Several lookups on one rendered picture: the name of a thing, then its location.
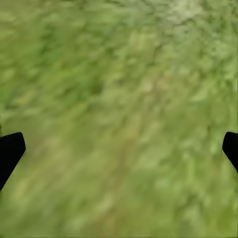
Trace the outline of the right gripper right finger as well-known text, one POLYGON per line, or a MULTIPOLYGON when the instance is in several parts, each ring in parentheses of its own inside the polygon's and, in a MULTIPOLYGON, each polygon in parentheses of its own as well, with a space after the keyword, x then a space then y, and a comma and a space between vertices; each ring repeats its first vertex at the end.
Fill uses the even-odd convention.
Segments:
POLYGON ((222 149, 238 172, 238 134, 227 132, 222 149))

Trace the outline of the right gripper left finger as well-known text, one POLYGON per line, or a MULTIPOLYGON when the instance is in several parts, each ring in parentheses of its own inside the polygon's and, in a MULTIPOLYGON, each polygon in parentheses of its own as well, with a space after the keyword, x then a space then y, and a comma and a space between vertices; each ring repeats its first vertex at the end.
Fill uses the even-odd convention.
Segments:
POLYGON ((22 132, 0 137, 0 191, 26 150, 22 132))

